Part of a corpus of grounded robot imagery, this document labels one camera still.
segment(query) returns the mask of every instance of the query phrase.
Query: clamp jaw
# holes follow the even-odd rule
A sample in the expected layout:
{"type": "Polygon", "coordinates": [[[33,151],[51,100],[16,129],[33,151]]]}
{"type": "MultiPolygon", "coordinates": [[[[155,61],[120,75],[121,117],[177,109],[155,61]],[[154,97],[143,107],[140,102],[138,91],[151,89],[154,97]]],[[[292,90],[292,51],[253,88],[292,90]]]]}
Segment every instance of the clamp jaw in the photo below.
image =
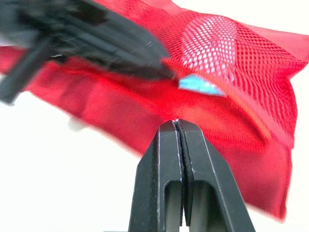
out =
{"type": "Polygon", "coordinates": [[[233,174],[202,131],[183,120],[160,126],[140,160],[129,232],[255,232],[233,174]]]}

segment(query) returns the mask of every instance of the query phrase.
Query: red fabric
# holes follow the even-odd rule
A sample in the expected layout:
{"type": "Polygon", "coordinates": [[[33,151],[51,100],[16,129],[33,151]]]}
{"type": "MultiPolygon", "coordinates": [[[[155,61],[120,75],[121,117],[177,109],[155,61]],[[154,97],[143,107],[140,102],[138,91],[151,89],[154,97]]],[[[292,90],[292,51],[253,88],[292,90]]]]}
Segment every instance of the red fabric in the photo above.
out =
{"type": "MultiPolygon", "coordinates": [[[[309,36],[181,9],[170,0],[97,0],[150,30],[182,78],[198,73],[225,97],[102,72],[72,58],[48,63],[28,90],[111,133],[141,154],[163,122],[199,125],[228,161],[244,200],[284,219],[297,116],[289,78],[309,62],[309,36]]],[[[0,48],[7,72],[22,51],[0,48]]]]}

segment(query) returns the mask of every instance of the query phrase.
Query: black plastic part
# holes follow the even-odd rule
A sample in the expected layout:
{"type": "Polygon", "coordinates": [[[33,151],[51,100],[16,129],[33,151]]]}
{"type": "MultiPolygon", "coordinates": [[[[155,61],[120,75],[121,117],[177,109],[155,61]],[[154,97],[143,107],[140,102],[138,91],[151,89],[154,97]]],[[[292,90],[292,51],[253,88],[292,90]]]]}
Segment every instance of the black plastic part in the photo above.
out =
{"type": "Polygon", "coordinates": [[[129,232],[165,232],[179,229],[183,205],[178,138],[173,123],[163,124],[140,160],[136,172],[129,232]]]}
{"type": "Polygon", "coordinates": [[[0,33],[16,45],[34,47],[44,34],[56,54],[150,80],[174,75],[154,35],[91,0],[1,0],[0,13],[0,33]]]}
{"type": "Polygon", "coordinates": [[[190,232],[255,232],[226,161],[195,124],[177,120],[138,165],[129,232],[178,232],[183,208],[190,232]]]}
{"type": "Polygon", "coordinates": [[[30,49],[0,82],[0,101],[12,103],[20,91],[31,81],[40,67],[50,59],[50,37],[43,37],[37,46],[30,49]]]}

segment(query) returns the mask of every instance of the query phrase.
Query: red mesh bag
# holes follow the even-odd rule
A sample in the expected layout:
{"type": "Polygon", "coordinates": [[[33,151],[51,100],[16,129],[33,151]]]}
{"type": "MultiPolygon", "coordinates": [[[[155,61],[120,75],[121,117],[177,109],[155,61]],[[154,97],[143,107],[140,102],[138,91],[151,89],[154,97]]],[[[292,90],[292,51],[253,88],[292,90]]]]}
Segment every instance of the red mesh bag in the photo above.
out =
{"type": "MultiPolygon", "coordinates": [[[[309,62],[309,36],[244,25],[179,8],[170,0],[98,0],[152,32],[170,52],[177,78],[196,73],[225,94],[102,72],[76,59],[48,63],[28,90],[145,152],[158,126],[199,125],[228,161],[244,200],[277,218],[286,213],[297,116],[290,78],[309,62]]],[[[23,51],[0,48],[7,72],[23,51]]]]}

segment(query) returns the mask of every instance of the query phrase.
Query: blue object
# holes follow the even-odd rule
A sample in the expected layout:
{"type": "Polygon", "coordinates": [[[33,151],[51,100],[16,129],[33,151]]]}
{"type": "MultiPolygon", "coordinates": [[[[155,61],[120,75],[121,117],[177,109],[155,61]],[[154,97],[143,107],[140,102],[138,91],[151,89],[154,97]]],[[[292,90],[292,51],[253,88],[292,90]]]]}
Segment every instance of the blue object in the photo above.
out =
{"type": "Polygon", "coordinates": [[[216,85],[203,80],[196,74],[191,74],[181,79],[178,88],[208,95],[224,96],[224,93],[216,85]]]}

